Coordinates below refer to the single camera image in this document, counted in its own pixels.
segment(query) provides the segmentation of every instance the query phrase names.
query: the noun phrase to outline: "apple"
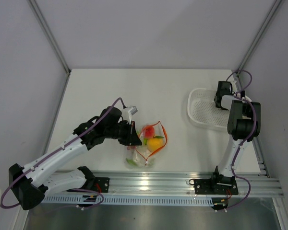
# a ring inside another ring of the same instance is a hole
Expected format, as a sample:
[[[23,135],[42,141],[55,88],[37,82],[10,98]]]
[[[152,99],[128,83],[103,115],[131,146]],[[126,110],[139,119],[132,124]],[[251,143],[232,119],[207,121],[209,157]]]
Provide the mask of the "apple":
[[[144,138],[150,139],[150,138],[153,138],[154,135],[155,135],[154,127],[150,126],[144,129]]]

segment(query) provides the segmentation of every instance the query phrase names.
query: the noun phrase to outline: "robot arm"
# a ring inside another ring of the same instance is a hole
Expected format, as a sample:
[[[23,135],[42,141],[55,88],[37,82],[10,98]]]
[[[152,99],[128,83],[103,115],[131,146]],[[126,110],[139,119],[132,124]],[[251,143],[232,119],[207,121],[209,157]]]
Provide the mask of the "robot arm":
[[[240,92],[240,97],[245,98],[245,92]],[[232,93],[232,85],[228,81],[219,81],[215,95],[216,107],[229,110],[227,131],[230,135],[228,145],[219,165],[216,166],[210,179],[194,179],[195,193],[200,195],[233,195],[238,194],[235,172],[240,158],[253,140],[260,133],[260,109],[257,102],[250,102],[252,107]]]
[[[125,146],[142,145],[135,131],[132,115],[137,112],[135,106],[124,108],[123,111],[113,107],[103,118],[101,117],[109,110],[104,109],[100,116],[93,117],[89,121],[80,124],[56,150],[61,149],[56,154],[53,151],[43,155],[33,162],[21,167],[15,164],[9,168],[10,184],[13,183],[21,174],[27,173],[13,187],[12,191],[24,210],[32,209],[37,206],[45,196],[66,191],[68,189],[82,188],[96,190],[95,177],[87,167],[79,167],[69,173],[52,175],[57,169],[65,165],[76,156],[83,154],[95,145],[103,143],[106,138],[117,139],[120,144]],[[94,123],[99,123],[85,135],[82,135]]]

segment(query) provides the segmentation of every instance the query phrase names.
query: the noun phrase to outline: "clear plastic bag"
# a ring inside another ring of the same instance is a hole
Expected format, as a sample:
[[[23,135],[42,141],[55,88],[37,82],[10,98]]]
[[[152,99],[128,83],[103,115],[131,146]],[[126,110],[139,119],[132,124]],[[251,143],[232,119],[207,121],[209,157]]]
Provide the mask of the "clear plastic bag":
[[[152,166],[155,161],[155,156],[160,152],[168,142],[168,135],[161,124],[158,121],[155,124],[149,124],[144,126],[141,130],[137,131],[141,146],[128,146],[128,155],[126,162],[128,166],[132,167],[144,167]]]

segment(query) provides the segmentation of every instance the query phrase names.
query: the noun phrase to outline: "white wall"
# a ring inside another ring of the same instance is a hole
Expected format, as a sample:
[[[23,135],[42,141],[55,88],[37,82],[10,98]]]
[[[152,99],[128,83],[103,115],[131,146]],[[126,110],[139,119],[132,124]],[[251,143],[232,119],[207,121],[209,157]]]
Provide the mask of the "white wall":
[[[246,69],[253,74],[248,94],[262,104],[264,159],[271,175],[280,179],[288,204],[288,0]]]
[[[273,2],[38,0],[72,69],[234,69]]]
[[[28,3],[0,0],[0,189],[11,165],[42,153],[65,77]],[[10,194],[5,204],[15,202]],[[0,210],[0,230],[16,213]]]

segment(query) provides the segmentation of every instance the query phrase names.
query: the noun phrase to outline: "white basket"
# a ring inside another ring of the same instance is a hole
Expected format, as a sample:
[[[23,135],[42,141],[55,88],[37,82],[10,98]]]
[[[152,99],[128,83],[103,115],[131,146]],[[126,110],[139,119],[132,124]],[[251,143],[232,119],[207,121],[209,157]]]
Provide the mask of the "white basket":
[[[227,131],[228,110],[216,108],[216,91],[195,89],[188,98],[188,115],[191,122],[199,127]]]

